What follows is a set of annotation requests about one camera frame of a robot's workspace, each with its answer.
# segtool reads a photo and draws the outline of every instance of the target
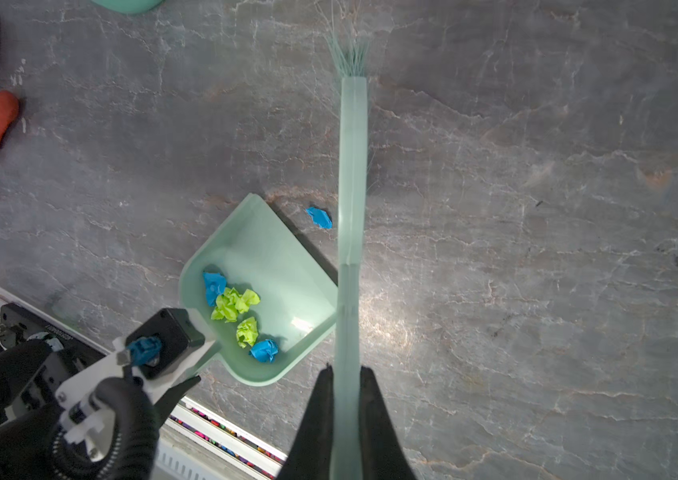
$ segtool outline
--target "green crumpled paper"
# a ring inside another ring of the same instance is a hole
[[[211,312],[211,320],[225,319],[225,322],[238,320],[238,315],[248,312],[251,305],[260,302],[259,295],[254,290],[247,289],[241,295],[234,288],[225,288],[225,293],[216,297],[216,308]]]
[[[239,313],[246,313],[251,305],[256,305],[259,301],[259,295],[254,290],[246,289],[238,301],[235,302],[235,308]]]
[[[225,319],[226,322],[238,320],[238,310],[235,304],[240,300],[241,294],[234,288],[225,288],[225,293],[216,297],[216,308],[211,312],[212,320]]]
[[[259,336],[259,331],[256,328],[256,319],[252,316],[238,323],[238,330],[235,332],[238,336],[238,345],[245,349],[246,343],[249,346],[254,346],[256,337]]]

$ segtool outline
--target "broom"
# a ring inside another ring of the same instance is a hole
[[[339,291],[334,347],[333,480],[360,480],[361,440],[358,403],[361,351],[358,298],[363,218],[366,208],[368,94],[364,60],[367,44],[352,41],[343,48],[334,34],[328,39],[341,78],[339,133]]]

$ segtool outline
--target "robotic arm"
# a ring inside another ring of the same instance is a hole
[[[36,352],[33,366],[43,362],[33,379],[57,385],[49,402],[0,426],[0,479],[148,478],[159,428],[199,382],[195,374],[211,359],[214,343],[196,310],[162,309],[116,339],[114,352],[61,383],[43,375],[51,354],[46,344],[30,340],[0,352],[11,357],[0,361],[0,390],[16,384],[6,370],[27,364],[30,350]]]

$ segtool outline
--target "marble surface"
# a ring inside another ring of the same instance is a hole
[[[678,0],[363,0],[363,363],[420,478],[678,478]],[[328,0],[0,1],[0,283],[100,342],[248,192],[331,264]],[[319,345],[192,395],[287,449]]]

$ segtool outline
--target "green container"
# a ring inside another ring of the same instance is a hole
[[[273,339],[280,352],[273,363],[260,363],[235,338],[239,322],[210,320],[203,273],[227,277],[228,286],[247,288],[261,297],[238,320],[253,315],[257,341]],[[283,377],[336,324],[337,287],[286,225],[258,195],[249,194],[195,252],[179,278],[179,298],[208,319],[217,335],[219,356],[239,381],[264,386]]]
[[[144,13],[159,5],[163,0],[91,0],[118,13]]]

